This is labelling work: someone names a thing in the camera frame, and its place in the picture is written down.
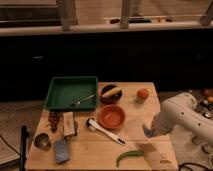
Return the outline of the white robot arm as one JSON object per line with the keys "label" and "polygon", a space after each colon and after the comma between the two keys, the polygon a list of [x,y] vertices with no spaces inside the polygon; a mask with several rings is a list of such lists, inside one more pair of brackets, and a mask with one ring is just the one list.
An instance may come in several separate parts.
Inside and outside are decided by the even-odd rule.
{"label": "white robot arm", "polygon": [[156,134],[165,135],[175,125],[181,125],[213,145],[213,120],[197,113],[196,107],[197,100],[190,93],[168,98],[160,104],[160,112],[153,118],[152,128]]}

